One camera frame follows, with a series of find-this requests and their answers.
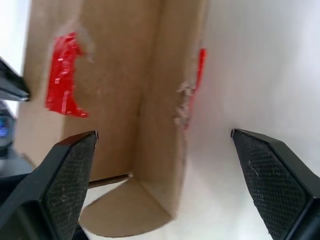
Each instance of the cardboard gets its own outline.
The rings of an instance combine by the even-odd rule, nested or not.
[[[97,130],[90,185],[128,179],[84,209],[80,223],[104,237],[152,231],[176,216],[185,169],[185,104],[197,80],[207,0],[33,0],[15,147],[35,165],[68,136]],[[74,96],[89,113],[45,108],[55,38],[76,32]]]

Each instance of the cardboard edge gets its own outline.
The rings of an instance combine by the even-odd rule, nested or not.
[[[185,64],[186,69],[190,68],[192,74],[190,72],[186,72],[185,78],[187,81],[195,82],[197,81],[197,73],[198,73],[198,56],[199,56],[199,50],[203,48],[204,45],[204,38],[205,38],[205,29],[208,22],[209,17],[209,9],[210,9],[210,0],[199,0],[199,13],[197,22],[194,28],[194,38],[191,39],[191,48],[190,48],[190,55],[191,58],[188,59],[188,61]],[[176,128],[177,132],[177,158],[182,159],[183,164],[183,173],[182,173],[182,179],[179,180],[179,184],[177,186],[177,192],[178,192],[178,199],[181,199],[183,194],[183,184],[184,179],[186,175],[186,167],[187,167],[187,150],[188,150],[188,143],[186,140],[186,126],[177,124]],[[172,213],[172,218],[176,219],[179,211],[181,201],[177,201],[175,204],[175,212]]]
[[[185,63],[185,81],[183,81],[177,92],[182,94],[182,102],[177,107],[177,117],[174,119],[175,124],[188,129],[192,118],[192,109],[190,101],[194,97],[194,92],[197,90],[197,75],[199,68],[199,53],[204,47],[205,28],[208,22],[210,11],[209,0],[199,0],[198,17],[194,22],[192,37],[190,39],[190,49],[188,50],[190,57]]]
[[[158,229],[172,218],[134,178],[87,206],[80,224],[107,238],[131,237]]]
[[[116,184],[125,181],[130,178],[130,174],[124,174],[120,176],[109,177],[101,180],[89,182],[88,189],[98,188],[105,185]]]

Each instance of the white backdrop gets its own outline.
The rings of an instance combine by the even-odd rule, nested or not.
[[[13,21],[7,21],[11,27],[4,38],[11,49],[4,52],[19,69],[23,48],[11,36],[24,32],[24,18],[15,10],[27,13],[28,1],[2,2],[11,6],[5,13]],[[126,239],[271,240],[248,193],[230,131],[243,128],[283,140],[320,176],[319,23],[320,0],[211,0],[208,59],[187,134],[179,216]],[[86,204],[112,187],[90,190]]]

